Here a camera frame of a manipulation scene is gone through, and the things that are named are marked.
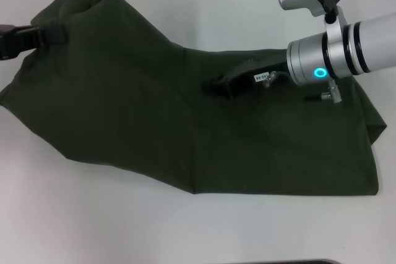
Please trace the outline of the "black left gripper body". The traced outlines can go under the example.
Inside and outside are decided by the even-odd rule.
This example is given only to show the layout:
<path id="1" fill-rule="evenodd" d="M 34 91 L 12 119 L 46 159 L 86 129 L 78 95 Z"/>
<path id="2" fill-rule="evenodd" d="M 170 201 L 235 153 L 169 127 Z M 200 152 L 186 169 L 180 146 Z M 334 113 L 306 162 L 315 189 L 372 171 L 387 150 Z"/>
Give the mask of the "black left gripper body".
<path id="1" fill-rule="evenodd" d="M 1 25 L 1 60 L 41 46 L 41 30 L 34 26 Z"/>

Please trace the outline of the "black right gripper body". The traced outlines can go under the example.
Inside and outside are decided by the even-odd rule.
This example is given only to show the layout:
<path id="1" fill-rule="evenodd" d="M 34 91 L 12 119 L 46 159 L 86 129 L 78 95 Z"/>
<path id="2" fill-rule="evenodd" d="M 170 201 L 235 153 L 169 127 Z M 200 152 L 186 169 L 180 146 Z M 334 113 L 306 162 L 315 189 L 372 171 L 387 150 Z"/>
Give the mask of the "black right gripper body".
<path id="1" fill-rule="evenodd" d="M 243 62 L 221 76 L 229 81 L 235 95 L 252 91 L 260 87 L 269 88 L 274 82 L 290 82 L 286 61 L 273 62 L 267 65 L 264 60 Z"/>

